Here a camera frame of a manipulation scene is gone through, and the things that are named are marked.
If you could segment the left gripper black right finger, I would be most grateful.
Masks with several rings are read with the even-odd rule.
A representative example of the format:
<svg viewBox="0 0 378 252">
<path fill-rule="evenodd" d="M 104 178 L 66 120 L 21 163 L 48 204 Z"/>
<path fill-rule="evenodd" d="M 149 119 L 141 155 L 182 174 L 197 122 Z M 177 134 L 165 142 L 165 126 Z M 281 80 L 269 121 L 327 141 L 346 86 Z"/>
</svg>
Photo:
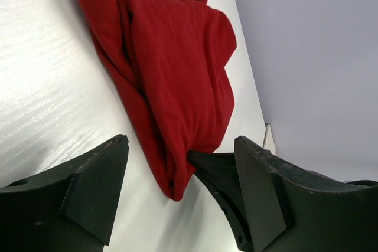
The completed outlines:
<svg viewBox="0 0 378 252">
<path fill-rule="evenodd" d="M 340 182 L 240 136 L 234 154 L 255 251 L 376 251 L 377 182 Z"/>
</svg>

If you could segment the dark red t shirt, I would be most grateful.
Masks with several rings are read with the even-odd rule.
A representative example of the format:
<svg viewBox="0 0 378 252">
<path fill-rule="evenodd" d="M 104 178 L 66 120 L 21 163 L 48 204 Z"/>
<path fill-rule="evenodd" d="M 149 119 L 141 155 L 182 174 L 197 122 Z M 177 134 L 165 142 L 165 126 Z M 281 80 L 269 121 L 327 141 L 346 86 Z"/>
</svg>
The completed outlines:
<svg viewBox="0 0 378 252">
<path fill-rule="evenodd" d="M 234 109 L 229 19 L 207 0 L 78 2 L 157 184 L 181 200 L 195 171 L 187 153 L 214 152 Z"/>
</svg>

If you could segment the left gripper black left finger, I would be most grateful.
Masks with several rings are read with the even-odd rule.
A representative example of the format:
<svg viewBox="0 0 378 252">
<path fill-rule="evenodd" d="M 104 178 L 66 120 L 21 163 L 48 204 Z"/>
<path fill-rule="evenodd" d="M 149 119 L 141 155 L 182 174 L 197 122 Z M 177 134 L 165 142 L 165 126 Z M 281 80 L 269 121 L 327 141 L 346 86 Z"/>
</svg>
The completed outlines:
<svg viewBox="0 0 378 252">
<path fill-rule="evenodd" d="M 53 168 L 1 188 L 1 251 L 103 251 L 128 162 L 116 135 Z"/>
</svg>

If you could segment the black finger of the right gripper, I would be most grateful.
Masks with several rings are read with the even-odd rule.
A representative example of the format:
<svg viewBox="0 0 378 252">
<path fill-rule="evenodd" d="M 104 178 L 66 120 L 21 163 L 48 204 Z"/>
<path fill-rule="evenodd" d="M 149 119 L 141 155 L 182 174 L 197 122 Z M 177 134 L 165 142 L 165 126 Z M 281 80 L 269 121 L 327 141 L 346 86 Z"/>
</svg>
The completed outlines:
<svg viewBox="0 0 378 252">
<path fill-rule="evenodd" d="M 233 153 L 189 152 L 195 176 L 218 203 L 240 251 L 253 251 L 245 204 Z"/>
</svg>

